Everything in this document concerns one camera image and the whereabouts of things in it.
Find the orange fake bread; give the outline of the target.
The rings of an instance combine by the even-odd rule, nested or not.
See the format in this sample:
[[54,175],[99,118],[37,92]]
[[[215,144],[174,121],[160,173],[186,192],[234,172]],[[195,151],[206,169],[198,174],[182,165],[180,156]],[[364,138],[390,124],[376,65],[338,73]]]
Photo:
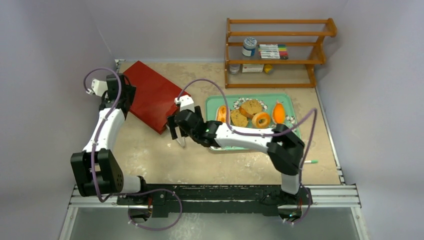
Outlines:
[[273,108],[271,118],[275,124],[284,124],[286,120],[286,110],[278,100]]

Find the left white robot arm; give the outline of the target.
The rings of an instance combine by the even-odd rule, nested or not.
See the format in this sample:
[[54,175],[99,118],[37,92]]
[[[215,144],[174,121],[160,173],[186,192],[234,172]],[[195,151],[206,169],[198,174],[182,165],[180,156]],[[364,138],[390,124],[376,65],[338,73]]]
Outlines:
[[149,199],[145,179],[125,175],[112,153],[136,87],[122,73],[110,74],[104,82],[95,79],[92,87],[101,97],[99,118],[87,145],[70,158],[77,189],[83,197],[129,194],[132,201],[142,205]]

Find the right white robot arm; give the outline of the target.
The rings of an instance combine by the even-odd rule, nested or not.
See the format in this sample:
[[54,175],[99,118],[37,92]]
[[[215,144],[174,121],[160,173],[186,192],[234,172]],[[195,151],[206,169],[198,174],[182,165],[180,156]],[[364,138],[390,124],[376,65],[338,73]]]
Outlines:
[[167,117],[172,139],[190,137],[206,148],[238,147],[267,154],[274,168],[281,174],[282,200],[288,204],[300,198],[300,168],[304,156],[304,142],[286,125],[275,128],[246,128],[227,126],[217,121],[204,121],[195,111],[181,110]]

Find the long glazed fake bread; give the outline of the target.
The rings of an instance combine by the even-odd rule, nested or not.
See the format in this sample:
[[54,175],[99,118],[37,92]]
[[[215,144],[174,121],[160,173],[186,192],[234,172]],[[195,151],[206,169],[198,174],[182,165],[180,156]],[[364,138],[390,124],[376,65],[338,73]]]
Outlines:
[[218,107],[215,115],[215,120],[226,123],[227,121],[227,107],[226,105],[221,105]]

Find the round brown fake bread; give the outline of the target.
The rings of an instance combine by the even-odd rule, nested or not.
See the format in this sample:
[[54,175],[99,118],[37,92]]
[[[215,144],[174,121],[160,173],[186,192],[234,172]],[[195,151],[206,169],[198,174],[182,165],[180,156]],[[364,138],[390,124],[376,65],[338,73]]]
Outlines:
[[248,118],[241,114],[241,112],[238,109],[234,109],[230,111],[230,119],[231,124],[236,127],[242,127],[245,128],[248,126]]

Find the red paper bag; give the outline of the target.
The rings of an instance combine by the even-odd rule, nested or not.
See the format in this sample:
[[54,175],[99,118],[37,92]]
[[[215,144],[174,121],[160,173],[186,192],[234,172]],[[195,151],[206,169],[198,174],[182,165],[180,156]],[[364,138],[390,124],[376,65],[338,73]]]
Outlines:
[[177,111],[174,100],[182,89],[141,61],[136,61],[123,74],[136,87],[130,112],[161,135],[167,117]]

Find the brown crusty fake bread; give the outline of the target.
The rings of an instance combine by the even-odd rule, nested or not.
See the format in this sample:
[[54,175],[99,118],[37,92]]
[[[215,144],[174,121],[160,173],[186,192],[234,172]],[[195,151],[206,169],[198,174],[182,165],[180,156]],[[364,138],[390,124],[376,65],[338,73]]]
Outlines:
[[238,110],[243,116],[252,119],[254,115],[263,111],[263,106],[258,100],[250,99],[245,101]]

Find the round pale fake bun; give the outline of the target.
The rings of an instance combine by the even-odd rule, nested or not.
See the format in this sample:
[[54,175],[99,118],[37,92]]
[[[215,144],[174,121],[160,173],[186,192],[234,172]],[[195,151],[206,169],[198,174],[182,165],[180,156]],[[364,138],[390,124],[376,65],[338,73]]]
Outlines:
[[257,129],[266,129],[271,123],[271,117],[266,112],[258,112],[251,119],[252,125]]

